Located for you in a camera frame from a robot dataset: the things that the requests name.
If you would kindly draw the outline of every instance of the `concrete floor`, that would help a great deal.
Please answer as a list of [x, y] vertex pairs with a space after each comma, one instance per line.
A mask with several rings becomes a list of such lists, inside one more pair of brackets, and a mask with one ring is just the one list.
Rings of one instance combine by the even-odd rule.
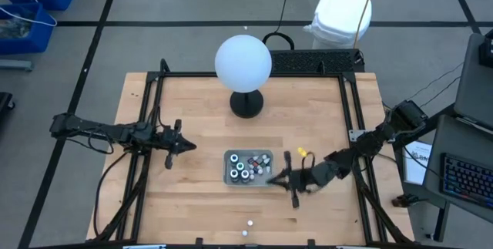
[[[283, 0], [114, 0], [108, 21], [276, 21]], [[493, 26], [493, 0], [465, 0], [477, 22]], [[55, 29], [46, 52], [3, 56], [28, 59], [35, 70], [0, 71], [0, 90], [13, 93], [17, 108], [0, 136], [0, 247], [17, 247], [41, 179], [55, 144], [49, 136], [52, 116], [67, 110], [86, 60], [106, 0], [73, 0], [65, 12], [53, 12], [59, 21], [82, 21]], [[318, 0], [287, 0], [286, 20], [311, 20]], [[375, 22], [467, 22], [458, 0], [372, 0]], [[368, 29], [360, 43], [375, 72], [388, 105], [412, 95], [464, 59], [471, 27], [381, 27]], [[76, 114], [112, 123], [127, 72], [156, 70], [166, 58], [174, 71], [211, 71], [220, 43], [235, 34], [263, 37], [274, 26], [138, 27], [107, 26], [101, 39]], [[481, 28], [486, 33], [488, 28]], [[297, 49], [309, 49], [312, 38], [300, 26], [282, 27]], [[270, 49], [287, 49], [280, 40]], [[460, 69], [445, 76], [415, 101], [425, 102], [444, 88]], [[454, 101], [457, 84], [428, 104], [428, 114]], [[103, 156], [66, 144], [31, 246], [83, 242], [89, 225]], [[444, 243], [426, 240], [438, 209], [421, 203], [410, 209], [418, 241], [438, 246], [478, 248], [491, 244], [493, 226], [452, 207]]]

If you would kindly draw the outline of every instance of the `small bottle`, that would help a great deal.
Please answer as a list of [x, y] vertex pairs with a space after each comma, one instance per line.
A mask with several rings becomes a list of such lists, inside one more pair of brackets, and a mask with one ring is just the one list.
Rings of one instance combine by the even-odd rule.
[[243, 171], [243, 169], [245, 169], [245, 164], [243, 164], [243, 163], [237, 163], [236, 164], [236, 169], [238, 171]]
[[247, 170], [241, 171], [241, 181], [248, 183], [250, 181], [250, 173]]
[[231, 165], [235, 166], [238, 163], [238, 155], [232, 154], [230, 156]]
[[236, 183], [238, 180], [240, 180], [240, 175], [238, 174], [238, 170], [231, 170], [230, 178], [231, 178], [231, 181], [234, 183]]

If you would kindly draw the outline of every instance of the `black floor line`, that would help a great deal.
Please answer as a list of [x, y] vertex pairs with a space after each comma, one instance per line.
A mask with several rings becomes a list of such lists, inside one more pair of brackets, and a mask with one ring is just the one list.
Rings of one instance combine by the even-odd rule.
[[493, 22], [476, 22], [478, 27], [489, 27], [493, 28]]
[[[92, 37], [91, 45], [86, 55], [86, 60], [81, 68], [79, 79], [77, 80], [74, 93], [72, 94], [72, 99], [70, 100], [69, 108], [67, 110], [69, 113], [74, 113], [77, 105], [79, 104], [82, 89], [84, 87], [84, 83], [86, 82], [89, 69], [91, 68], [92, 60], [94, 59], [94, 55], [98, 48], [101, 33], [104, 28], [104, 22], [108, 18], [112, 2], [113, 0], [106, 0], [104, 9], [102, 10], [94, 37]], [[55, 176], [56, 167], [58, 166], [64, 145], [65, 141], [58, 140], [53, 148], [48, 167], [46, 168], [45, 175], [43, 176], [41, 182], [41, 186], [38, 190], [38, 194], [36, 195], [24, 231], [22, 232], [21, 240], [18, 243], [18, 248], [29, 248], [29, 245], [31, 244], [32, 236], [34, 235], [36, 224], [38, 223], [42, 208], [45, 205], [46, 197], [48, 196], [49, 188], [52, 184], [53, 177]]]
[[465, 17], [467, 18], [469, 25], [474, 33], [481, 33], [479, 31], [479, 27], [476, 24], [475, 17], [472, 15], [472, 12], [469, 8], [468, 3], [465, 0], [458, 0], [461, 5], [462, 11], [464, 12]]
[[[108, 27], [221, 27], [221, 26], [277, 26], [279, 21], [170, 21], [170, 22], [148, 22], [148, 21], [107, 21], [104, 26]], [[311, 21], [283, 21], [282, 26], [305, 26]], [[99, 22], [94, 21], [61, 21], [58, 26], [74, 27], [96, 27]], [[454, 28], [468, 27], [470, 22], [393, 22], [393, 21], [376, 21], [370, 22], [370, 27], [393, 27], [393, 28]]]

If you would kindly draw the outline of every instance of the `table leg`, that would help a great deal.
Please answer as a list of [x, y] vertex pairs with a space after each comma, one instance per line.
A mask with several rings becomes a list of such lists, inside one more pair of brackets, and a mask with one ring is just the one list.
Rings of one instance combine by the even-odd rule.
[[447, 226], [448, 211], [450, 210], [450, 203], [446, 202], [445, 207], [440, 209], [438, 213], [437, 225], [435, 226], [433, 234], [427, 234], [426, 237], [437, 241], [443, 242], [445, 236], [445, 228]]

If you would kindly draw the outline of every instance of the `white trash can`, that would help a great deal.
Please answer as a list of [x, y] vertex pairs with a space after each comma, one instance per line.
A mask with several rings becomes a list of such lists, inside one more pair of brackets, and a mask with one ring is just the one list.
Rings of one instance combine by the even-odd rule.
[[[352, 49], [357, 25], [367, 0], [320, 0], [311, 25], [304, 31], [314, 35], [312, 49]], [[371, 20], [371, 1], [361, 21], [358, 40]]]

